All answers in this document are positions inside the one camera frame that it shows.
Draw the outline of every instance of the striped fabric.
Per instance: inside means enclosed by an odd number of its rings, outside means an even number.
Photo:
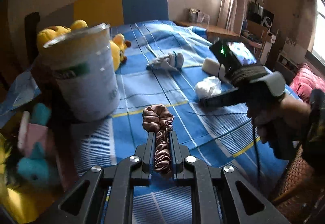
[[[152,104],[165,104],[174,115],[173,128],[178,141],[191,154],[207,164],[232,165],[253,185],[257,167],[252,148],[252,127],[244,104],[220,109],[204,109],[197,103],[194,86],[208,75],[201,70],[205,57],[214,58],[209,43],[188,28],[170,21],[149,21],[112,28],[112,36],[123,33],[132,46],[126,50],[127,62],[117,70],[121,96],[115,112],[106,119],[72,125],[74,161],[81,175],[91,166],[109,166],[134,154],[144,144],[142,110]],[[184,68],[178,72],[147,70],[156,56],[169,51],[184,54]],[[229,89],[223,84],[222,90]],[[287,87],[286,92],[297,96]],[[257,136],[262,170],[262,192],[268,194],[287,162],[274,157],[268,144]],[[133,223],[191,223],[191,193],[176,187],[171,179],[152,175],[149,187],[136,187]]]

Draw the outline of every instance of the white bucket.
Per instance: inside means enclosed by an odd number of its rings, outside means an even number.
[[[54,38],[40,51],[74,116],[83,122],[107,116],[120,101],[109,40],[109,25],[103,23]]]

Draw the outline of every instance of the green label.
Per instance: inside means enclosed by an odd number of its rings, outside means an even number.
[[[66,69],[53,71],[55,79],[72,79],[90,73],[87,63],[81,63]]]

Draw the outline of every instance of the window sill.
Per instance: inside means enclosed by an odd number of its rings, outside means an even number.
[[[305,59],[308,60],[318,71],[325,75],[325,60],[317,52],[306,52]]]

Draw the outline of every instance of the metal bolt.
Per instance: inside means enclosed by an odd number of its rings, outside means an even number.
[[[188,156],[188,157],[186,157],[185,158],[185,160],[187,161],[187,162],[195,162],[196,161],[196,158],[194,157],[194,156]]]
[[[138,161],[140,161],[140,157],[136,156],[136,155],[133,155],[133,156],[130,157],[130,161],[131,162],[138,162]]]
[[[91,171],[94,173],[98,173],[101,170],[101,167],[99,165],[94,165],[91,167]]]
[[[232,167],[231,165],[226,165],[224,167],[224,170],[227,172],[227,173],[232,173],[234,171],[234,167]]]

